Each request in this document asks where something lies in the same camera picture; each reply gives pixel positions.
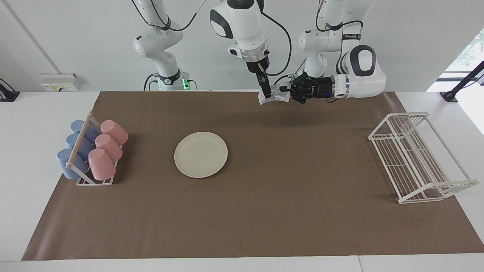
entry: white wall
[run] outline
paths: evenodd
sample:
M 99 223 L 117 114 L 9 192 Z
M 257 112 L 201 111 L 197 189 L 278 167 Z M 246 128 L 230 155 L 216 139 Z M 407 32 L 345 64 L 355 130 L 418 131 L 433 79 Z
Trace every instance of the white wall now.
M 40 73 L 53 68 L 6 10 L 6 1 L 64 73 L 76 73 L 83 91 L 140 90 L 154 72 L 151 61 L 137 55 L 132 39 L 147 29 L 131 1 L 0 0 L 0 76 L 21 91 L 40 91 Z M 186 24 L 199 0 L 166 0 L 173 20 Z M 226 53 L 229 40 L 219 38 L 208 22 L 208 3 L 169 51 L 201 89 L 258 87 L 242 60 Z M 468 0 L 377 0 L 362 42 L 377 52 L 388 76 L 388 91 L 425 91 L 484 26 L 484 2 Z M 299 34 L 314 26 L 316 1 L 266 0 L 266 12 L 291 33 L 293 73 L 304 59 Z M 270 71 L 285 64 L 285 34 L 264 20 L 271 50 Z M 334 63 L 335 54 L 330 55 Z

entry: bubble wrap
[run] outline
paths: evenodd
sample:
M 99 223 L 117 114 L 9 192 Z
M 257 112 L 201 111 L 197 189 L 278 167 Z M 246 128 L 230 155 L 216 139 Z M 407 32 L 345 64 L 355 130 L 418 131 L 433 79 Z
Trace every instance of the bubble wrap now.
M 265 98 L 264 93 L 262 91 L 259 92 L 259 103 L 265 104 L 269 103 L 272 101 L 281 101 L 281 102 L 289 102 L 289 99 L 291 98 L 291 93 L 289 91 L 280 91 L 279 88 L 281 86 L 286 86 L 288 89 L 290 89 L 291 84 L 290 83 L 282 83 L 278 85 L 272 85 L 271 86 L 271 97 L 270 98 Z

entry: green light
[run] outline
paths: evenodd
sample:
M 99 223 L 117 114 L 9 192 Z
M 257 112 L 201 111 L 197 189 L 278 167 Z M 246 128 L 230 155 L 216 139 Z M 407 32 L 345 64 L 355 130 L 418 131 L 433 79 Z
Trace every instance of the green light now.
M 186 79 L 183 80 L 183 88 L 185 88 L 185 90 L 190 89 L 190 84 Z

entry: white plate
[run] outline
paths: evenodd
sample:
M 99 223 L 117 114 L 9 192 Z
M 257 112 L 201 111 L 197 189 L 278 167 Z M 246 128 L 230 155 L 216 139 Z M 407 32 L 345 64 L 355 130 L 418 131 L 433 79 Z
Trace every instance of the white plate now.
M 224 140 L 210 132 L 185 137 L 175 149 L 175 164 L 190 178 L 202 179 L 217 173 L 228 157 Z

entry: dish rack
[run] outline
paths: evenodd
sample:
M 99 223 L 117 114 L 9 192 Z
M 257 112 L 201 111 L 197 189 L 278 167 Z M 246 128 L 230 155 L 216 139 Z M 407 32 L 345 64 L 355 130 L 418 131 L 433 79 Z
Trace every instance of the dish rack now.
M 462 168 L 428 116 L 428 112 L 389 114 L 368 137 L 392 181 L 400 204 L 440 201 L 479 183 Z M 460 168 L 466 181 L 450 181 L 442 171 L 417 131 L 417 127 L 425 122 Z
M 101 131 L 101 124 L 92 116 L 92 112 L 90 112 L 87 115 L 86 120 L 84 121 L 84 125 L 82 126 L 81 131 L 79 132 L 79 137 L 77 138 L 77 141 L 74 145 L 74 148 L 72 148 L 71 156 L 69 157 L 69 160 L 67 161 L 65 168 L 67 170 L 72 170 L 72 171 L 76 172 L 80 176 L 80 178 L 77 179 L 77 181 L 76 181 L 77 186 L 83 187 L 83 186 L 111 185 L 111 184 L 113 184 L 114 176 L 112 178 L 108 179 L 108 180 L 105 180 L 105 181 L 97 181 L 94 178 L 90 178 L 87 174 L 84 174 L 81 170 L 79 170 L 79 168 L 77 168 L 74 165 L 74 159 L 76 158 L 77 151 L 79 150 L 79 147 L 81 145 L 81 140 L 84 137 L 84 134 L 86 133 L 86 130 L 87 130 L 89 124 L 92 124 L 98 131 Z M 116 168 L 118 167 L 118 161 L 114 162 L 114 167 L 116 167 Z

